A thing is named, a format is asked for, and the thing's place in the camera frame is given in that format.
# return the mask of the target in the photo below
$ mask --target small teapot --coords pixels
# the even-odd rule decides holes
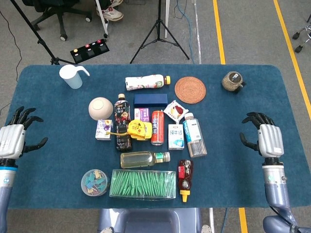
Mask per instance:
[[[75,67],[74,65],[63,66],[59,70],[59,75],[72,89],[78,89],[82,86],[79,70],[83,70],[89,76],[89,72],[83,66]]]
[[[231,71],[225,75],[222,80],[224,89],[238,93],[246,85],[242,75],[236,71]]]

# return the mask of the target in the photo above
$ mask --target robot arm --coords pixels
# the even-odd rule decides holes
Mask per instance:
[[[42,122],[43,120],[37,116],[27,118],[29,113],[35,111],[35,108],[26,109],[21,114],[23,110],[24,107],[18,108],[9,124],[0,128],[0,233],[7,232],[6,213],[17,171],[15,161],[23,153],[40,149],[48,141],[45,137],[37,145],[25,145],[28,127],[33,121]]]
[[[263,220],[266,233],[311,233],[311,228],[300,228],[295,220],[287,191],[287,177],[283,163],[279,158],[284,154],[282,134],[272,119],[263,113],[248,113],[242,123],[251,121],[258,130],[257,144],[248,142],[243,133],[240,133],[242,143],[258,151],[265,159],[262,164],[265,193],[269,206],[277,216],[267,216]]]

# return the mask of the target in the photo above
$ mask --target light stand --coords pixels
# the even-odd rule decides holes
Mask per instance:
[[[37,31],[35,30],[35,28],[33,27],[33,25],[31,24],[31,22],[29,21],[29,19],[25,16],[24,12],[21,10],[21,8],[18,6],[18,4],[15,2],[15,0],[10,0],[11,3],[15,6],[15,8],[17,9],[17,11],[20,13],[20,15],[23,17],[23,19],[26,21],[26,23],[28,24],[28,26],[31,28],[31,30],[33,31],[33,33],[36,35],[36,37],[38,38],[38,44],[41,44],[45,50],[48,52],[48,54],[51,56],[51,65],[59,65],[59,61],[61,62],[65,62],[65,63],[69,63],[69,64],[75,64],[73,62],[69,62],[63,59],[60,59],[58,57],[55,57],[54,54],[52,53],[52,51],[49,49],[49,47],[47,46],[47,44],[45,43],[45,41],[41,38],[41,36],[37,33]]]
[[[160,38],[160,26],[161,24],[163,25],[163,27],[167,30],[167,32],[171,35],[171,37],[173,38],[173,40],[175,41],[175,43],[161,39]],[[157,38],[147,44],[145,44],[146,40],[148,39],[148,37],[150,36],[151,32],[154,30],[154,28],[156,27],[156,32],[157,32]],[[177,47],[179,47],[182,52],[184,53],[184,55],[187,57],[187,59],[189,60],[188,55],[186,54],[186,52],[183,50],[183,48],[180,46],[180,44],[178,43],[178,41],[175,39],[175,37],[173,36],[173,34],[170,32],[170,30],[165,26],[165,24],[163,23],[163,20],[161,20],[161,0],[159,0],[159,5],[158,5],[158,17],[157,20],[155,21],[155,24],[153,25],[153,27],[151,28],[151,30],[149,31],[149,33],[147,34],[146,38],[144,39],[144,41],[142,42],[141,46],[139,47],[139,49],[137,50],[137,52],[135,53],[134,57],[132,58],[130,64],[133,62],[133,60],[135,59],[135,57],[137,56],[138,52],[143,49],[144,47],[146,47],[147,45],[150,45],[152,43],[155,43],[157,41],[161,41],[161,42],[166,42],[166,43],[170,43],[172,45],[175,45]]]

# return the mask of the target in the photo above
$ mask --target beige bowl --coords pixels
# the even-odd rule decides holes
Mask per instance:
[[[88,105],[88,112],[92,119],[94,120],[106,120],[108,119],[112,112],[112,103],[103,97],[97,97],[91,101]]]

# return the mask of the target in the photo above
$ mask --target brown rattan coaster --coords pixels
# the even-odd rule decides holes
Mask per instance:
[[[198,103],[204,99],[206,88],[204,83],[196,77],[184,77],[175,85],[177,97],[185,103]]]

